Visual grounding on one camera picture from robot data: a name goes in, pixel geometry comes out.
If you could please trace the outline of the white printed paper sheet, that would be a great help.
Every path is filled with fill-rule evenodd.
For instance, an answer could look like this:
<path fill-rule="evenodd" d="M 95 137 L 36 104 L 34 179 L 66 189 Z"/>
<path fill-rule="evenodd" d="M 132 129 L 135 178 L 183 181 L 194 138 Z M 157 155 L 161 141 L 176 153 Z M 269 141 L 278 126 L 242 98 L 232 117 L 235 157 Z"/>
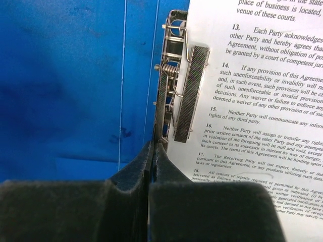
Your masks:
<path fill-rule="evenodd" d="M 209 47 L 185 143 L 168 157 L 204 182 L 256 182 L 276 211 L 322 221 L 322 1 L 191 1 Z"/>

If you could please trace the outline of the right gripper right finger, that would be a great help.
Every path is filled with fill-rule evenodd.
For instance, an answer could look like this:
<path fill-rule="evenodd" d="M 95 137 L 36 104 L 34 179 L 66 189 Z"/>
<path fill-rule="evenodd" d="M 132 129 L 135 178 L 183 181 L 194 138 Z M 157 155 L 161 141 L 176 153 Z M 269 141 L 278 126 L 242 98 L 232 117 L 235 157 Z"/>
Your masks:
<path fill-rule="evenodd" d="M 153 161 L 153 241 L 282 241 L 280 222 L 263 186 L 192 182 L 168 159 L 162 144 Z"/>

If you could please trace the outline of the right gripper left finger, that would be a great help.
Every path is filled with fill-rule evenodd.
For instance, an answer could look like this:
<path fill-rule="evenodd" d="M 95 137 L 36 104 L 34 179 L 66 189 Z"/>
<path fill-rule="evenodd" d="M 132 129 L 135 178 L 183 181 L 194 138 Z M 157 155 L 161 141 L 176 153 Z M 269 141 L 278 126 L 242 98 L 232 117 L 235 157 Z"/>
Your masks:
<path fill-rule="evenodd" d="M 96 181 L 1 184 L 1 241 L 146 241 L 153 143 Z"/>

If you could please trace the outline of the metal folder clip mechanism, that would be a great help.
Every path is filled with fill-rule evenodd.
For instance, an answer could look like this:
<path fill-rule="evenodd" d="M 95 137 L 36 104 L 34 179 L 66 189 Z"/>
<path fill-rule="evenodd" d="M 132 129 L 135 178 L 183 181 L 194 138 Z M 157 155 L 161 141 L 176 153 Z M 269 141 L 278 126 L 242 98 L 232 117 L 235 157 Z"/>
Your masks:
<path fill-rule="evenodd" d="M 164 41 L 159 72 L 154 139 L 168 147 L 169 129 L 174 139 L 186 143 L 198 103 L 202 77 L 207 66 L 210 48 L 189 45 L 186 11 L 171 10 L 163 25 Z"/>

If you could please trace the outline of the blue clip file folder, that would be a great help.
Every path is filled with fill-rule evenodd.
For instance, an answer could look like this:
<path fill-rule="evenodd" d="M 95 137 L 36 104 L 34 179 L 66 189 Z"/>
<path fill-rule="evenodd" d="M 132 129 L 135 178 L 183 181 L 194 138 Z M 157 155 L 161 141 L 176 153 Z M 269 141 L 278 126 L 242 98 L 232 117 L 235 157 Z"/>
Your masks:
<path fill-rule="evenodd" d="M 188 1 L 1 1 L 1 180 L 106 179 L 152 138 L 162 24 Z"/>

